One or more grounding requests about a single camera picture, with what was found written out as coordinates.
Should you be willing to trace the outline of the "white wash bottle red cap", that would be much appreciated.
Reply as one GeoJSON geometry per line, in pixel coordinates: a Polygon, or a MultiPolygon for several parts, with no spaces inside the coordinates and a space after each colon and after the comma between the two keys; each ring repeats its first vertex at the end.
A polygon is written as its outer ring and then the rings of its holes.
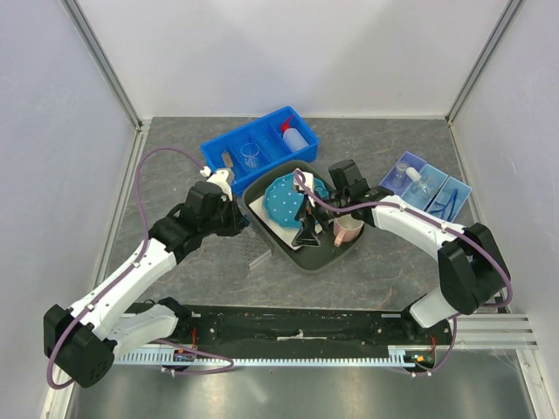
{"type": "Polygon", "coordinates": [[[293,116],[288,117],[280,125],[280,130],[282,133],[283,141],[286,143],[287,147],[291,152],[295,153],[307,146],[307,142],[301,133],[294,127],[292,127],[291,122],[293,116]]]}

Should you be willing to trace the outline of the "glass jar with lid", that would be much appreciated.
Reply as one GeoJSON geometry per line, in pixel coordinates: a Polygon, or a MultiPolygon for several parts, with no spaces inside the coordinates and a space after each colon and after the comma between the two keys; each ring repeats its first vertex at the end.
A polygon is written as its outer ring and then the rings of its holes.
{"type": "Polygon", "coordinates": [[[394,169],[392,177],[390,178],[390,185],[394,189],[402,189],[404,188],[409,180],[407,175],[407,169],[409,168],[409,164],[407,161],[399,161],[394,169]]]}

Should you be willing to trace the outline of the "glass flask with stopper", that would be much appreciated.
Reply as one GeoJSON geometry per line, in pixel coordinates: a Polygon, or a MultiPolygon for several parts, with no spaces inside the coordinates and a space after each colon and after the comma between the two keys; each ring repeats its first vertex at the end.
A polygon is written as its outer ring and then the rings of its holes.
{"type": "Polygon", "coordinates": [[[407,175],[412,180],[410,191],[414,196],[427,199],[435,195],[436,183],[431,176],[422,175],[413,167],[407,169],[407,175]]]}

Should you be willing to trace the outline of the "blue safety glasses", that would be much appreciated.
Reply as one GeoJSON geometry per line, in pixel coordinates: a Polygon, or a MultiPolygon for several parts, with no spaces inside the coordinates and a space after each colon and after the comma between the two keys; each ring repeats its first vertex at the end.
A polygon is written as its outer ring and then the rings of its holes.
{"type": "Polygon", "coordinates": [[[457,189],[453,189],[446,202],[434,201],[429,211],[430,214],[451,222],[452,214],[459,196],[457,189]]]}

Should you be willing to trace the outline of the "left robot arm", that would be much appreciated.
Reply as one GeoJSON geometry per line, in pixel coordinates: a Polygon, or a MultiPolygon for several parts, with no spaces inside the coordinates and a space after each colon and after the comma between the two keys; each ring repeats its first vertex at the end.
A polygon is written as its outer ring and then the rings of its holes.
{"type": "Polygon", "coordinates": [[[184,202],[158,220],[133,254],[100,285],[67,308],[52,306],[44,316],[47,382],[60,389],[53,370],[91,387],[124,354],[162,338],[185,342],[191,322],[174,300],[126,317],[125,311],[164,274],[172,271],[203,239],[233,237],[247,225],[230,184],[218,171],[190,188],[184,202]]]}

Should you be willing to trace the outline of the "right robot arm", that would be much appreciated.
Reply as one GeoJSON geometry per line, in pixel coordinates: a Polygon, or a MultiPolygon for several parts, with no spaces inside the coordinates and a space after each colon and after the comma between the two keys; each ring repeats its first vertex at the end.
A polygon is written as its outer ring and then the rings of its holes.
{"type": "Polygon", "coordinates": [[[414,208],[384,187],[371,188],[351,160],[336,163],[329,174],[335,189],[323,200],[314,192],[314,176],[294,170],[293,187],[303,201],[296,216],[301,228],[293,245],[319,245],[315,226],[342,218],[395,234],[436,260],[438,287],[411,303],[405,310],[409,316],[400,321],[406,341],[422,342],[443,319],[470,315],[482,306],[496,307],[493,297],[500,291],[506,293],[503,303],[510,303],[510,274],[485,225],[451,223],[414,208]]]}

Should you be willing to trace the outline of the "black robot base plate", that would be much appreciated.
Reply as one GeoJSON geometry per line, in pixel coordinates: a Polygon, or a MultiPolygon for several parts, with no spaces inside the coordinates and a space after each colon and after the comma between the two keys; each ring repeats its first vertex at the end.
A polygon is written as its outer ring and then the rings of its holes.
{"type": "Polygon", "coordinates": [[[169,336],[180,344],[229,358],[381,357],[391,346],[442,347],[452,339],[446,320],[423,329],[405,312],[246,306],[181,306],[169,336]]]}

